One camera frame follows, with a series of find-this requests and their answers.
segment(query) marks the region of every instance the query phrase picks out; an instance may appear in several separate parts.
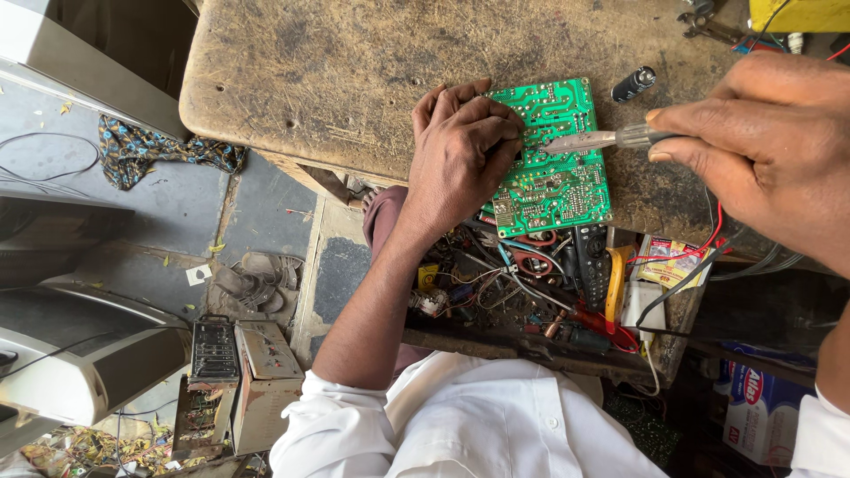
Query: hand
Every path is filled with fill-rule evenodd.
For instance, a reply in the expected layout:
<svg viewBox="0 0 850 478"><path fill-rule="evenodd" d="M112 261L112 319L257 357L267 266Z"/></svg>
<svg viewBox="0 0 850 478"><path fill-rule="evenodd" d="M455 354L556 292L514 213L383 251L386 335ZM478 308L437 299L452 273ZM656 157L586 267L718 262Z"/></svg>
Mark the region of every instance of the hand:
<svg viewBox="0 0 850 478"><path fill-rule="evenodd" d="M707 100L652 110L650 161L697 173L728 214L850 277L850 68L746 55Z"/></svg>
<svg viewBox="0 0 850 478"><path fill-rule="evenodd" d="M413 109L416 152L396 230L430 247L490 200L522 146L523 121L478 96L490 79L428 92Z"/></svg>

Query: finger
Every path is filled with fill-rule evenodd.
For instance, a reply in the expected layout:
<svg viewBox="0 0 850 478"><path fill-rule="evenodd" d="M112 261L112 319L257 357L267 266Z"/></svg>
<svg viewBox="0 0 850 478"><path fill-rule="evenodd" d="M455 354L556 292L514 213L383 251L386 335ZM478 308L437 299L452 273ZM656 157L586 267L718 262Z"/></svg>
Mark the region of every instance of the finger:
<svg viewBox="0 0 850 478"><path fill-rule="evenodd" d="M850 69L845 66L799 54L754 51L735 63L708 97L834 105L835 98L849 94Z"/></svg>
<svg viewBox="0 0 850 478"><path fill-rule="evenodd" d="M434 106L437 105L437 97L440 92L445 90L445 85L439 85L437 88L425 93L422 99L416 103L411 116L413 117L413 136L418 138L422 131L431 123L431 112L434 111Z"/></svg>
<svg viewBox="0 0 850 478"><path fill-rule="evenodd" d="M766 201L752 162L696 138L672 138L649 149L651 162L675 161L693 170L717 196L729 214L748 222L757 218Z"/></svg>
<svg viewBox="0 0 850 478"><path fill-rule="evenodd" d="M469 141L472 147L481 153L479 157L484 157L484 153L499 141L519 138L517 125L502 117L486 117L462 128L466 133L466 141Z"/></svg>
<svg viewBox="0 0 850 478"><path fill-rule="evenodd" d="M652 110L646 119L659 131L702 138L756 162L771 161L777 153L803 154L800 149L807 141L801 140L806 136L801 127L813 128L819 122L800 108L716 98Z"/></svg>
<svg viewBox="0 0 850 478"><path fill-rule="evenodd" d="M480 184L486 188L485 192L488 196L493 196L493 193L499 188L522 146L521 139L509 139L498 145L487 159L484 171L481 173Z"/></svg>
<svg viewBox="0 0 850 478"><path fill-rule="evenodd" d="M461 109L461 105L490 89L490 79L481 78L476 82L453 86L444 90L437 97L437 105L433 109L431 122L437 124L449 119Z"/></svg>
<svg viewBox="0 0 850 478"><path fill-rule="evenodd" d="M462 105L461 109L451 117L450 121L455 124L470 124L483 120L486 117L505 118L517 125L517 128L525 128L522 118L510 106L484 96L473 98L465 105Z"/></svg>

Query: blue floral cloth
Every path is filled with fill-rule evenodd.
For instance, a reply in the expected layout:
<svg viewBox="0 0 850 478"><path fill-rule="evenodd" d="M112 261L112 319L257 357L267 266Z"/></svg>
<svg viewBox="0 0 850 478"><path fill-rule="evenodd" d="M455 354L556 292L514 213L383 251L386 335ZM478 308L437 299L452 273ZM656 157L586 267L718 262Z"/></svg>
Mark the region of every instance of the blue floral cloth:
<svg viewBox="0 0 850 478"><path fill-rule="evenodd" d="M238 173L245 163L245 146L193 136L181 143L142 128L100 115L100 166L106 180L121 191L132 188L158 159L214 166Z"/></svg>

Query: printed circuit board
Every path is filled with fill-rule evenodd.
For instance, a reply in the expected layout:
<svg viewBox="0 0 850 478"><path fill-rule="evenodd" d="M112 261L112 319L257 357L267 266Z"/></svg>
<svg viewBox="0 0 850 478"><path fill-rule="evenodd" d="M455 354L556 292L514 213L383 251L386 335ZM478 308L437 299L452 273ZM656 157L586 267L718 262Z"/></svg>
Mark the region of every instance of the printed circuit board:
<svg viewBox="0 0 850 478"><path fill-rule="evenodd" d="M600 150L551 156L537 150L558 136L597 130L587 78L483 95L510 106L525 122L521 159L513 163L493 196L500 237L611 219Z"/></svg>

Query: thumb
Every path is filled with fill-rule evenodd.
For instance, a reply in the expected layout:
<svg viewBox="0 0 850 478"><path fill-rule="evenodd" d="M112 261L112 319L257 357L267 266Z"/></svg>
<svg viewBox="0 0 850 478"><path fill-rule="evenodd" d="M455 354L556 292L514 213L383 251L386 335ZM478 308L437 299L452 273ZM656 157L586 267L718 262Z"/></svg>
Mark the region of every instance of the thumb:
<svg viewBox="0 0 850 478"><path fill-rule="evenodd" d="M481 174L481 183L490 194L493 194L499 188L499 184L505 179L505 174L513 165L513 159L522 146L523 141L521 139L502 141L490 155L490 158L487 159L484 172Z"/></svg>
<svg viewBox="0 0 850 478"><path fill-rule="evenodd" d="M671 138L649 149L651 162L674 161L691 168L728 213L747 222L765 204L752 161L698 138Z"/></svg>

